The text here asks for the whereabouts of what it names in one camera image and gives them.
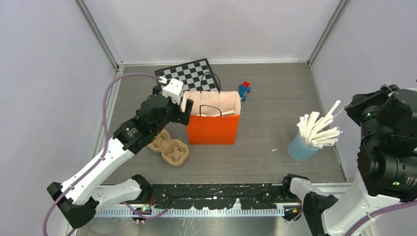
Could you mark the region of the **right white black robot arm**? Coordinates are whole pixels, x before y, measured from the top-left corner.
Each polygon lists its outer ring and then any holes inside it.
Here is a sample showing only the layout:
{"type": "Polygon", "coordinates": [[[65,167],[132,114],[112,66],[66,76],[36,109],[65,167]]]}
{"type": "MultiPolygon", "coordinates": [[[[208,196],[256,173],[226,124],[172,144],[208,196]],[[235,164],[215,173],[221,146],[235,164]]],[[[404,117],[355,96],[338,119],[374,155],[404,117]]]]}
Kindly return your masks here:
{"type": "Polygon", "coordinates": [[[358,172],[337,198],[306,177],[283,178],[281,197],[300,200],[314,236],[356,236],[384,213],[417,204],[417,91],[383,85],[345,107],[360,127],[358,172]]]}

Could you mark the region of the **single white straw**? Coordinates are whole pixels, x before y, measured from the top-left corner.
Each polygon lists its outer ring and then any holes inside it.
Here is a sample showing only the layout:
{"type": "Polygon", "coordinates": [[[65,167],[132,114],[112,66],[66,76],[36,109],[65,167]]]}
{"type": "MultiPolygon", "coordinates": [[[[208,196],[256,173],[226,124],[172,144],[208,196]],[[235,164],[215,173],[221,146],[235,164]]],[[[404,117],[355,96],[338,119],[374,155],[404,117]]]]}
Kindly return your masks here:
{"type": "Polygon", "coordinates": [[[233,116],[235,115],[235,110],[229,110],[226,112],[221,112],[221,113],[214,113],[214,114],[204,114],[204,113],[200,113],[200,114],[196,114],[197,116],[202,116],[202,117],[226,117],[226,116],[233,116]]]}

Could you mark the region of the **orange paper bag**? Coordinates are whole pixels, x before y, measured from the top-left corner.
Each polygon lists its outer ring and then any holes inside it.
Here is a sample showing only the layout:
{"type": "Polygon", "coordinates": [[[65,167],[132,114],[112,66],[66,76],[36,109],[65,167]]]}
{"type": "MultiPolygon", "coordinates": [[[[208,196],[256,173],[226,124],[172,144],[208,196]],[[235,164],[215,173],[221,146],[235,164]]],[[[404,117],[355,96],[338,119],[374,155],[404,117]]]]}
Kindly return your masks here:
{"type": "Polygon", "coordinates": [[[232,145],[238,131],[241,99],[238,91],[185,91],[183,101],[194,101],[189,124],[186,126],[191,145],[232,145]],[[235,110],[226,117],[202,117],[196,114],[214,114],[235,110]]]}

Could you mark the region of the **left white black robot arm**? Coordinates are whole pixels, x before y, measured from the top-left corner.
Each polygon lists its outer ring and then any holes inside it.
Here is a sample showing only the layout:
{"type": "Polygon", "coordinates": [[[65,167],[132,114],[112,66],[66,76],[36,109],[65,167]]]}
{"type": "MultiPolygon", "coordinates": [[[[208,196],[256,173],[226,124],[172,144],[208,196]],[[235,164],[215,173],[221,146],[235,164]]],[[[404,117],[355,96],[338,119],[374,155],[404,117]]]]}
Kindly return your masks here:
{"type": "Polygon", "coordinates": [[[95,158],[72,178],[47,187],[72,228],[86,225],[102,209],[132,200],[144,204],[150,199],[151,185],[142,175],[103,189],[99,186],[121,164],[150,144],[168,123],[188,125],[193,101],[188,99],[182,111],[182,87],[182,82],[171,80],[163,89],[154,88],[136,116],[120,125],[95,158]]]}

